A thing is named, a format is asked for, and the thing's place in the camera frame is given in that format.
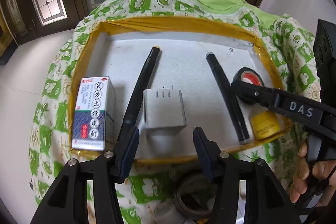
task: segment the green and white fabric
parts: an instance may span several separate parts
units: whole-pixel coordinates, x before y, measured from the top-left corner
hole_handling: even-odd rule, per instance
[[[68,97],[73,70],[90,32],[100,21],[152,15],[208,18],[253,32],[262,39],[285,89],[319,100],[320,83],[312,51],[314,36],[289,15],[269,15],[244,0],[106,0],[78,23],[72,38],[64,42],[48,71],[33,119],[29,145],[30,169],[37,204],[41,202],[63,165],[71,158]],[[236,153],[235,156],[248,161],[265,159],[282,185],[288,188],[302,139],[300,126],[294,125],[285,136],[263,146]],[[134,165],[125,183],[116,185],[125,222],[151,223],[156,205],[172,198],[174,180],[193,167],[194,164]],[[89,219],[91,223],[95,223],[92,184],[88,185],[87,194]]]

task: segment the human hand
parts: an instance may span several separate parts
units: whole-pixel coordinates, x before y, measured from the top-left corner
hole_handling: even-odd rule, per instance
[[[299,150],[299,157],[296,161],[293,183],[289,189],[291,201],[297,202],[300,195],[306,192],[308,176],[310,173],[308,163],[305,159],[307,145],[304,143]],[[326,160],[315,163],[312,173],[319,180],[326,179],[336,165],[336,160]],[[330,177],[329,186],[316,206],[327,206],[336,189],[336,172]]]

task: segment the black marker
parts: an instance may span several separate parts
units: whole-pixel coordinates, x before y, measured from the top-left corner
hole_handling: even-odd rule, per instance
[[[143,64],[142,70],[138,77],[138,80],[135,84],[131,99],[129,100],[123,123],[120,128],[118,140],[121,136],[125,136],[131,129],[131,127],[135,126],[137,122],[137,118],[142,105],[142,93],[145,89],[147,89],[149,85],[149,81],[152,77],[152,73],[155,68],[156,61],[160,54],[160,47],[154,46],[152,47],[145,63]]]
[[[250,136],[237,98],[230,92],[230,83],[215,55],[212,52],[208,52],[206,59],[224,98],[233,126],[235,127],[238,140],[240,143],[245,143]]]

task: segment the cardboard box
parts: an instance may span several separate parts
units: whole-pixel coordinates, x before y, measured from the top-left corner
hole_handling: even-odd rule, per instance
[[[114,105],[115,91],[108,76],[81,80],[72,126],[72,148],[103,151],[113,145]]]
[[[170,135],[186,126],[181,90],[144,90],[145,128],[152,134]]]

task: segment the tiled floor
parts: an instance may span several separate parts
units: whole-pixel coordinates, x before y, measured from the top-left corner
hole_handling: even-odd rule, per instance
[[[0,70],[0,197],[18,224],[36,210],[29,187],[28,146],[32,120],[50,64],[73,30],[20,46]]]

